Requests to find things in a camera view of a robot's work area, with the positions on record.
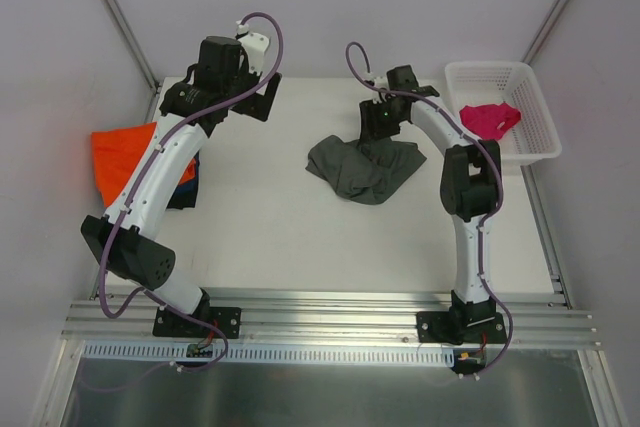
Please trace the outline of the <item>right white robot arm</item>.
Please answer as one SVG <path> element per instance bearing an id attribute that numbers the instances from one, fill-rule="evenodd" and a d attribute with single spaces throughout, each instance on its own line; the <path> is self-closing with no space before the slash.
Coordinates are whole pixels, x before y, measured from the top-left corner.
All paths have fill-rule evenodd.
<path id="1" fill-rule="evenodd" d="M 443 156 L 439 195 L 454 223 L 457 273 L 451 292 L 447 328 L 456 340 L 467 342 L 484 323 L 496 318 L 489 275 L 491 218 L 501 208 L 504 192 L 500 148 L 465 129 L 437 99 L 426 96 L 408 65 L 384 77 L 365 75 L 363 85 L 373 91 L 360 104 L 361 138 L 380 140 L 400 132 L 408 122 L 419 128 Z"/>

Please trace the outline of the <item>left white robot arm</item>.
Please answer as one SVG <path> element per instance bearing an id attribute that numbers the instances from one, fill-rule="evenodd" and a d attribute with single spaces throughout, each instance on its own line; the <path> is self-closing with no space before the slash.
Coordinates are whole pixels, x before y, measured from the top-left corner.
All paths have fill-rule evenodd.
<path id="1" fill-rule="evenodd" d="M 160 115 L 141 159 L 102 217 L 87 216 L 81 234 L 107 274 L 137 285 L 177 310 L 188 335 L 210 322 L 204 291 L 175 270 L 176 254 L 156 241 L 160 222 L 188 164 L 215 127 L 236 111 L 266 121 L 281 76 L 261 75 L 270 46 L 264 34 L 209 36 L 186 78 L 164 94 Z"/>

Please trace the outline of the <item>grey t shirt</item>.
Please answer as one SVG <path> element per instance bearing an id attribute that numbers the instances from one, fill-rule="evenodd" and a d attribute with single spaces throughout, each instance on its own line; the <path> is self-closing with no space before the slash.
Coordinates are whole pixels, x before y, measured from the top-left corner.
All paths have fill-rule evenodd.
<path id="1" fill-rule="evenodd" d="M 362 205 L 386 202 L 426 162 L 413 142 L 385 138 L 343 141 L 331 135 L 307 154 L 306 170 L 341 199 Z"/>

